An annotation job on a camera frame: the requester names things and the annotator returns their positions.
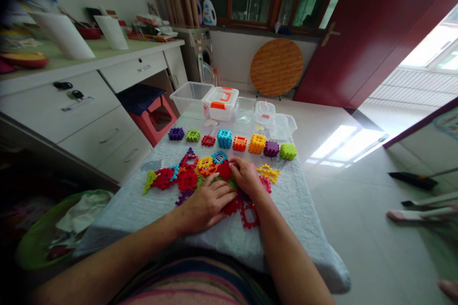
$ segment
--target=broom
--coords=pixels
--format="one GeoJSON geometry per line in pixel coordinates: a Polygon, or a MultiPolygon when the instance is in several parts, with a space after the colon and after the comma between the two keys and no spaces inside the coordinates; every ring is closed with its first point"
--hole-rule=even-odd
{"type": "Polygon", "coordinates": [[[443,172],[435,173],[432,175],[418,175],[418,174],[413,174],[413,173],[408,173],[408,172],[393,172],[393,173],[388,173],[388,175],[394,179],[398,179],[406,183],[409,183],[413,186],[416,186],[418,188],[430,191],[433,189],[434,186],[438,184],[437,181],[431,179],[432,177],[444,175],[444,174],[448,174],[448,173],[452,173],[456,171],[458,171],[458,167],[448,169],[443,172]]]}

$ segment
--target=pink stool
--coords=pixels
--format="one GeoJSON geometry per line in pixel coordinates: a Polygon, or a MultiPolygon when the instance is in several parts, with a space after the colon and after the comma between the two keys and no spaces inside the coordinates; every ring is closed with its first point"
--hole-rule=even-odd
{"type": "Polygon", "coordinates": [[[137,116],[131,112],[127,113],[129,113],[132,120],[135,122],[135,124],[137,124],[138,128],[143,132],[153,147],[157,145],[161,138],[164,137],[172,125],[177,121],[177,117],[173,113],[170,105],[163,95],[154,100],[153,103],[148,106],[148,109],[143,111],[141,116],[137,116]],[[158,111],[154,113],[154,111],[161,106],[165,107],[167,113],[158,111]],[[157,131],[154,127],[154,125],[160,125],[159,120],[157,119],[157,114],[161,114],[171,119],[171,121],[165,124],[165,126],[162,127],[159,131],[157,131]]]}

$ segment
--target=hand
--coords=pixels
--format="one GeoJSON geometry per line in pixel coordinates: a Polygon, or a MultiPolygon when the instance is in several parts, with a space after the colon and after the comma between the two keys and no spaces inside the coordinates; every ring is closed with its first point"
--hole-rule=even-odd
{"type": "Polygon", "coordinates": [[[264,192],[264,186],[259,179],[258,171],[252,163],[241,157],[234,157],[229,165],[237,185],[253,200],[257,194],[264,192]]]}
{"type": "Polygon", "coordinates": [[[236,193],[226,181],[211,184],[218,175],[210,175],[189,199],[173,210],[178,236],[198,234],[226,216],[221,209],[235,198],[236,193]]]}

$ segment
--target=red door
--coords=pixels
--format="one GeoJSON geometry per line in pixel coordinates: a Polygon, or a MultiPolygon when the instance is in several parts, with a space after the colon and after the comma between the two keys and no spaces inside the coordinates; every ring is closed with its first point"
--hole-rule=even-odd
{"type": "Polygon", "coordinates": [[[458,0],[339,0],[294,100],[357,108],[458,0]]]}

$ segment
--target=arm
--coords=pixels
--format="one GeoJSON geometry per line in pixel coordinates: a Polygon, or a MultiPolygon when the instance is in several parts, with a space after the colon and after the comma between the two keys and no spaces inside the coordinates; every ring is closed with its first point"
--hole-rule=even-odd
{"type": "Polygon", "coordinates": [[[183,235],[207,230],[224,218],[235,197],[225,181],[208,177],[183,205],[75,264],[36,289],[34,304],[107,304],[148,261],[183,235]]]}
{"type": "Polygon", "coordinates": [[[240,157],[231,162],[237,184],[256,205],[264,252],[282,303],[335,304],[313,261],[264,190],[254,165],[240,157]]]}

